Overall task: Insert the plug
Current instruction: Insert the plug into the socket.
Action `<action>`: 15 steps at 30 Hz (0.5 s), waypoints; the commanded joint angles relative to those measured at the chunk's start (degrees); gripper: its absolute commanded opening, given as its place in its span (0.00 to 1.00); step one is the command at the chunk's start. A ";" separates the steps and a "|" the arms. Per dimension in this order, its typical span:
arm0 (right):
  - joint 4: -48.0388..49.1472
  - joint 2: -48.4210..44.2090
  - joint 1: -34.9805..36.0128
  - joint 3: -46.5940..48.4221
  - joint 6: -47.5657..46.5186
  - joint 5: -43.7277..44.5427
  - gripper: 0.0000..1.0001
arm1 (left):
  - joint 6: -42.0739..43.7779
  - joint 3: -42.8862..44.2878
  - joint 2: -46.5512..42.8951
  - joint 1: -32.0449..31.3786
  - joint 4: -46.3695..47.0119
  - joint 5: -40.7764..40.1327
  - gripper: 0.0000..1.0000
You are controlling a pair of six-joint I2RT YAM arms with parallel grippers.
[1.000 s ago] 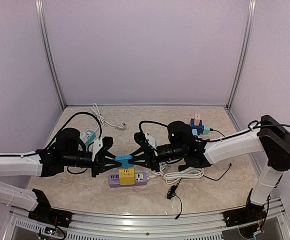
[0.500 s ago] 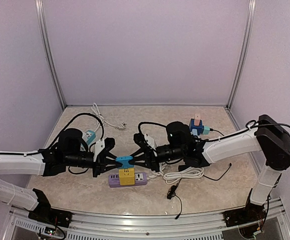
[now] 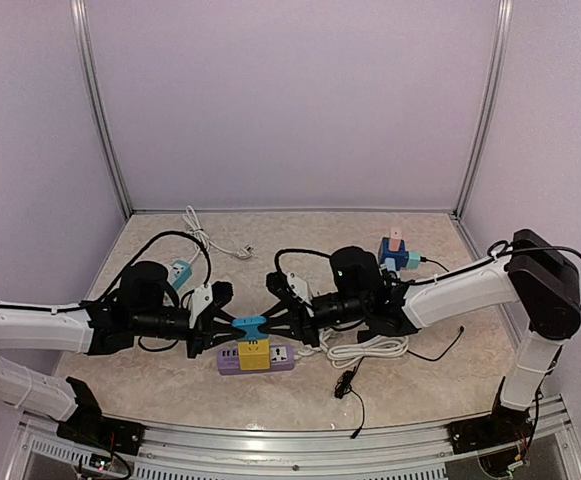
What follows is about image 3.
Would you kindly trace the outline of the purple power strip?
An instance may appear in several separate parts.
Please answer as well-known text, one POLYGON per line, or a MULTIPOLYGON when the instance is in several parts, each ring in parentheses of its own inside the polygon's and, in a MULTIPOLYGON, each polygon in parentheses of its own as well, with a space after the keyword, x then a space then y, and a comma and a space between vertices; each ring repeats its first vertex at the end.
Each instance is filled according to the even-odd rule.
POLYGON ((276 373, 294 368, 294 349, 290 345, 272 345, 267 354, 240 347, 224 348, 217 354, 217 370, 223 376, 276 373))

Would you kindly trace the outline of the yellow cube socket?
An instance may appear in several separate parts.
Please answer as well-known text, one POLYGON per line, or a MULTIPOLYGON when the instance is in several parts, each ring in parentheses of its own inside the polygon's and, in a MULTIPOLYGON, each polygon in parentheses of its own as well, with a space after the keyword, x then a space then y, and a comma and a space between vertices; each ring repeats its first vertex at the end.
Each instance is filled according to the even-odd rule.
POLYGON ((242 371, 265 371, 270 369, 271 356, 268 339, 239 342, 237 351, 239 367, 242 371))

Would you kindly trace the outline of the teal power strip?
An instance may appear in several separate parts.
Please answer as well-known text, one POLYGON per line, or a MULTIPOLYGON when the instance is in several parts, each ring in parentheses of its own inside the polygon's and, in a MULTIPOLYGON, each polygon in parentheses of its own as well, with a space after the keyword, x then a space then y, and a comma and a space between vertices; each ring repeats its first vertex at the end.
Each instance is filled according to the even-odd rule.
POLYGON ((168 282, 175 291, 179 291, 192 275, 191 265, 183 260, 176 260, 167 267, 168 282))

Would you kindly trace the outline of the black power adapter with cable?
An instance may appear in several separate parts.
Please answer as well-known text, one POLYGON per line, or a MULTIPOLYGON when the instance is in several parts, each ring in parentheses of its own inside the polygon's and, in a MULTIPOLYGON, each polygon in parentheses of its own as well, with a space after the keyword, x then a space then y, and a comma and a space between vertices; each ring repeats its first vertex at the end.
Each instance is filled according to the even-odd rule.
POLYGON ((337 380, 337 383, 334 387, 334 398, 337 400, 342 400, 347 395, 352 394, 360 403, 361 405, 361 421, 359 426, 353 431, 350 435, 350 439, 354 440, 357 439, 360 433, 362 432, 365 421, 366 421, 366 406, 365 402, 360 394, 358 394, 353 387, 353 380, 355 379, 360 364, 355 365, 352 369, 346 370, 343 372, 337 380))

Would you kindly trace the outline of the light blue plug adapter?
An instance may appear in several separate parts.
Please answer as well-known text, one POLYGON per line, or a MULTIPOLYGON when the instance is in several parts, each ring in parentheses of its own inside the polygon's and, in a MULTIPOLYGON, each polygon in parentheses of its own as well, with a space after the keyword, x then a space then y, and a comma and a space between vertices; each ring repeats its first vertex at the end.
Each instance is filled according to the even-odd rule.
POLYGON ((399 274, 399 269, 397 267, 396 260, 393 258, 386 258, 384 262, 384 266, 387 271, 394 273, 395 275, 399 274))

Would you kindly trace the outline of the dark blue cube socket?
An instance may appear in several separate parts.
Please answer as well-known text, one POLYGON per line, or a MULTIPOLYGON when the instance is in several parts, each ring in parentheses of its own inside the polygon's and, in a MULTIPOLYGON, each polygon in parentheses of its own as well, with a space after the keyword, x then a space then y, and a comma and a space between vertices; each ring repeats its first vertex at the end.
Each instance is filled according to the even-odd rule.
POLYGON ((379 246, 378 251, 378 262, 380 265, 384 266, 384 262, 386 258, 393 258, 396 260, 397 267, 399 271, 405 270, 405 264, 407 259, 406 244, 405 241, 402 240, 401 249, 398 252, 391 252, 388 248, 388 237, 383 237, 379 246))

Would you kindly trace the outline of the pink plug adapter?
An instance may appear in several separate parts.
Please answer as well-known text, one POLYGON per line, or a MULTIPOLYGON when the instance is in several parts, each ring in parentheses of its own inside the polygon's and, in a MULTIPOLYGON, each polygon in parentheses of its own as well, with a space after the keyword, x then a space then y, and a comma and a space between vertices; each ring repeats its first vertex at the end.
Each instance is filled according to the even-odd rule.
POLYGON ((401 249, 402 243, 401 230, 397 227, 392 227, 390 229, 390 236, 388 242, 388 248, 391 252, 398 252, 401 249))

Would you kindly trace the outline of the teal plug adapter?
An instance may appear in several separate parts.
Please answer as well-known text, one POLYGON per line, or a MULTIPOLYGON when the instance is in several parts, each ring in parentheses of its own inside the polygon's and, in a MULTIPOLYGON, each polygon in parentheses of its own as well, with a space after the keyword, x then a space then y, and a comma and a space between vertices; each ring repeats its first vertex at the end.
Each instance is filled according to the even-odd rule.
POLYGON ((421 254, 418 252, 414 252, 414 251, 409 251, 407 253, 407 259, 406 259, 406 264, 405 264, 405 269, 407 270, 415 270, 417 269, 420 264, 421 264, 422 260, 421 260, 421 254))

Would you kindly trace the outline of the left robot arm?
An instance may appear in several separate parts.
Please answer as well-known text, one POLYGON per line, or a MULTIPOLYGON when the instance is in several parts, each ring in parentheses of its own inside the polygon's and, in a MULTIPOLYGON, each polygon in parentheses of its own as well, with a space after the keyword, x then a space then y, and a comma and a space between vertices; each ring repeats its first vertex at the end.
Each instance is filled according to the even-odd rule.
MULTIPOLYGON (((0 351, 50 350, 88 356, 112 355, 138 337, 182 341, 188 357, 242 337, 224 305, 226 282, 204 282, 184 305, 167 268, 134 256, 95 300, 67 305, 0 301, 0 351)), ((0 357, 0 401, 47 417, 63 438, 99 447, 138 446, 144 427, 102 413, 82 380, 46 376, 0 357)))

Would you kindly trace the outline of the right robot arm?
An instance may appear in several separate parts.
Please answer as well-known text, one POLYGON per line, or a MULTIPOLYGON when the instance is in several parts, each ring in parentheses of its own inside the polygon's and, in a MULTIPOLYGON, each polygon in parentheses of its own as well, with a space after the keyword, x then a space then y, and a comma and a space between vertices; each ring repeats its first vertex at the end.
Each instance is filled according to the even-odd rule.
POLYGON ((555 367, 563 345, 581 326, 581 284, 569 260, 579 251, 553 246, 530 229, 500 240, 484 258, 440 276, 398 279, 381 270, 376 255, 343 247, 327 260, 336 290, 310 297, 294 277, 275 270, 266 287, 278 302, 264 313, 262 331, 313 347, 337 324, 363 321, 363 335, 404 337, 452 317, 518 302, 529 320, 514 363, 501 380, 490 413, 449 424, 456 454, 515 441, 532 442, 538 423, 538 391, 555 367))

